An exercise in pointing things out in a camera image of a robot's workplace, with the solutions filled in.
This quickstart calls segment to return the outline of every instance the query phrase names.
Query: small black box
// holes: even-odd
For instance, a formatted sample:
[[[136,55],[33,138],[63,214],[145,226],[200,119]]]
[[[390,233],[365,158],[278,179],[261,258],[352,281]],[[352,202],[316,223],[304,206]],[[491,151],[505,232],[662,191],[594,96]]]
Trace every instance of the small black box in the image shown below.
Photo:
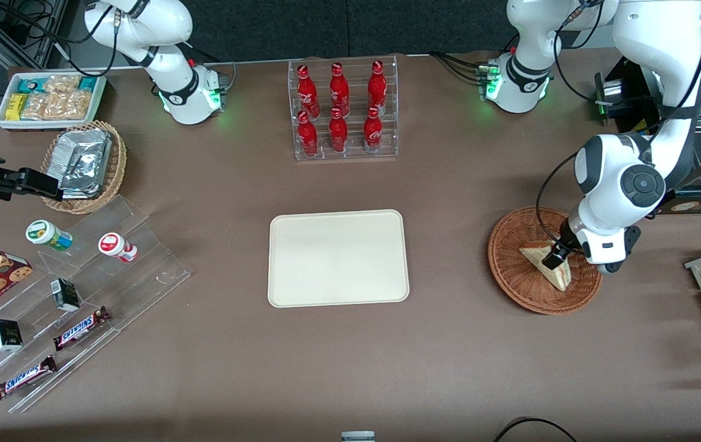
[[[75,285],[66,279],[54,279],[50,282],[50,291],[53,293],[53,302],[56,308],[64,311],[75,311],[80,308],[80,299]]]
[[[23,348],[23,337],[17,322],[0,319],[0,352],[14,352]]]

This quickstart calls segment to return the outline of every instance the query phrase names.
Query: metal rack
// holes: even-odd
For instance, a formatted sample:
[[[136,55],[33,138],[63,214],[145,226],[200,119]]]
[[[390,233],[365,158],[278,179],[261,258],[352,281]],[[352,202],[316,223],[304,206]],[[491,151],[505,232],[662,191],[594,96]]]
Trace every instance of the metal rack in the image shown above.
[[[42,27],[47,28],[53,34],[58,34],[58,30],[61,27],[61,23],[64,20],[64,12],[67,9],[69,0],[40,0],[39,4],[47,4],[51,7],[50,16],[42,17],[38,20],[38,23]],[[17,2],[16,0],[2,0],[3,4],[8,6],[17,5],[21,7],[25,2]],[[5,12],[0,12],[0,21],[5,20],[7,15]],[[47,68],[48,59],[50,59],[50,54],[53,53],[53,44],[50,40],[45,37],[45,39],[37,40],[32,37],[26,39],[25,44],[20,45],[15,42],[10,36],[8,36],[5,31],[0,28],[0,65],[4,68],[9,68],[11,66],[25,66],[29,68],[44,69]]]

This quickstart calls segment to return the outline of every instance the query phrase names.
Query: red bottle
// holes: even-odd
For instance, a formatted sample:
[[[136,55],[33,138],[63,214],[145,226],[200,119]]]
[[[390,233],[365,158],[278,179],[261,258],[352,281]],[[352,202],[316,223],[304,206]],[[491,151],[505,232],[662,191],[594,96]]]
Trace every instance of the red bottle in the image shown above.
[[[331,108],[331,122],[328,124],[328,133],[331,134],[331,148],[336,153],[345,152],[345,143],[348,140],[348,125],[343,118],[342,109],[337,106]]]
[[[309,78],[309,70],[305,65],[300,65],[296,68],[296,73],[299,76],[299,99],[302,103],[302,108],[309,113],[311,118],[317,118],[320,115],[320,104],[317,103],[317,87]]]
[[[331,91],[331,105],[338,107],[343,117],[347,117],[351,111],[351,88],[348,80],[343,75],[343,66],[340,63],[331,64],[331,82],[328,84]]]
[[[373,76],[367,83],[367,93],[370,95],[370,106],[378,108],[378,115],[386,113],[386,77],[384,77],[384,62],[373,62]]]
[[[304,155],[307,157],[316,156],[317,131],[314,124],[309,121],[309,115],[306,111],[299,111],[299,128],[297,132],[299,133],[299,142],[302,145]]]
[[[367,121],[364,122],[364,149],[367,153],[381,151],[381,132],[384,126],[378,118],[378,108],[370,106],[367,110]]]

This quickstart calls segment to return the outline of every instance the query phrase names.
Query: clear acrylic rack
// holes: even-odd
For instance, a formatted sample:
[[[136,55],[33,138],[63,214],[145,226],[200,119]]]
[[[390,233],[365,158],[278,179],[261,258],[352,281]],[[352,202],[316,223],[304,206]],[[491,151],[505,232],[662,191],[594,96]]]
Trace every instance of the clear acrylic rack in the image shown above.
[[[24,347],[0,352],[0,383],[53,355],[59,370],[32,386],[14,391],[0,402],[9,412],[26,411],[88,358],[118,336],[144,311],[190,277],[184,266],[144,222],[147,218],[123,196],[66,229],[74,242],[66,252],[43,248],[44,269],[35,263],[34,279],[9,299],[0,298],[0,319],[18,322]],[[107,232],[117,232],[138,248],[132,263],[100,254],[97,242]],[[50,281],[64,277],[75,284],[81,299],[77,311],[56,308]],[[53,338],[86,319],[101,306],[111,319],[99,325],[67,349],[56,352]]]
[[[367,153],[364,149],[364,122],[367,120],[368,95],[367,83],[373,71],[373,62],[384,63],[386,77],[386,112],[381,115],[384,126],[381,134],[381,151],[376,154]],[[328,123],[331,121],[331,95],[328,84],[331,82],[331,64],[342,63],[345,79],[350,87],[350,115],[345,117],[348,125],[348,140],[345,153],[336,153],[331,148],[331,138],[328,134]],[[296,68],[301,64],[309,68],[309,78],[317,87],[317,101],[320,104],[320,115],[312,120],[317,129],[316,157],[304,155],[299,143],[299,120],[297,114],[302,110],[299,100],[299,76]],[[399,95],[396,56],[361,56],[361,58],[334,58],[330,60],[300,60],[288,63],[288,94],[291,104],[291,124],[293,126],[293,143],[297,160],[344,160],[351,158],[396,157],[399,154]]]

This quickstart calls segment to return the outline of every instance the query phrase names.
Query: robotic arm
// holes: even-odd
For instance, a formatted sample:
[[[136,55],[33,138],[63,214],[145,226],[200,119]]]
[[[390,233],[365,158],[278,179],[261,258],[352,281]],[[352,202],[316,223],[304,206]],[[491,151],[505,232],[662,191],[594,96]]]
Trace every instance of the robotic arm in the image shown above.
[[[598,21],[606,23],[614,13],[618,50],[661,78],[667,120],[653,137],[597,135],[578,151],[575,179],[584,198],[564,221],[558,243],[543,261],[555,268],[570,249],[581,249],[589,263],[611,273],[639,238],[634,223],[651,213],[665,191],[688,172],[676,166],[681,154],[691,151],[698,114],[701,75],[695,77],[695,72],[701,61],[701,0],[592,0],[568,25],[563,21],[566,16],[556,20],[559,15],[551,12],[568,15],[578,6],[576,0],[510,0],[508,17],[520,31],[520,43],[516,53],[493,61],[500,67],[500,78],[493,96],[488,90],[487,97],[510,112],[536,106],[555,62],[554,29],[589,28],[597,14],[601,14]]]
[[[108,8],[111,14],[105,14]],[[177,122],[196,124],[222,108],[218,73],[190,64],[176,47],[193,31],[190,11],[179,0],[95,2],[87,6],[84,20],[89,29],[100,21],[95,40],[145,68]]]

